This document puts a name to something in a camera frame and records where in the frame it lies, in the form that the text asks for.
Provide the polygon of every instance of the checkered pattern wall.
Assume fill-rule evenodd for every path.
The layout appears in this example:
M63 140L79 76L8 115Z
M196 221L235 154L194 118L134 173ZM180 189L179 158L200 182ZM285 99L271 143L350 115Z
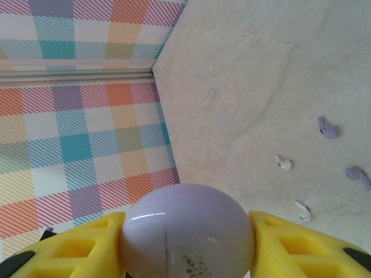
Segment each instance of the checkered pattern wall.
M1 0L0 68L11 71L150 67L186 2Z
M0 261L179 182L154 82L0 89Z

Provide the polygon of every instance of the white earbud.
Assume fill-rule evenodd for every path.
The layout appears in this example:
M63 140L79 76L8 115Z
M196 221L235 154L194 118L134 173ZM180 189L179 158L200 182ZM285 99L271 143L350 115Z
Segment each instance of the white earbud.
M292 167L292 162L290 160L282 160L279 155L275 156L276 162L279 167L281 167L284 170L290 170Z
M298 200L295 201L295 205L302 209L301 214L299 214L300 219L303 221L311 221L312 214L310 210L307 208L307 206Z

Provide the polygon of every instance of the white marble floor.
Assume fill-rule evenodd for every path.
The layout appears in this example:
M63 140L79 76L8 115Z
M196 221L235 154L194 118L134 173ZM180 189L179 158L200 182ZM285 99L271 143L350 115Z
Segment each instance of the white marble floor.
M182 182L371 251L370 1L190 0L154 71Z

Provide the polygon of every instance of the wireless earbud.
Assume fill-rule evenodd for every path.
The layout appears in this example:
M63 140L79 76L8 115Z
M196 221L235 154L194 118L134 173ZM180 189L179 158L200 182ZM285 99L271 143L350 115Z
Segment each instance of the wireless earbud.
M292 162L290 160L283 161L279 155L275 156L276 162L279 167L281 167L284 170L290 170L292 167Z
M325 122L324 117L318 118L319 131L328 139L334 139L339 135L337 126L330 126Z
M311 221L312 214L310 210L307 208L307 206L298 200L295 201L295 205L302 209L301 214L299 214L300 219L303 221Z
M366 190L371 191L371 182L369 178L367 178L366 174L362 172L361 169L357 167L350 167L345 170L345 174L347 175L347 178L351 181L360 179L363 182L363 185L365 186Z

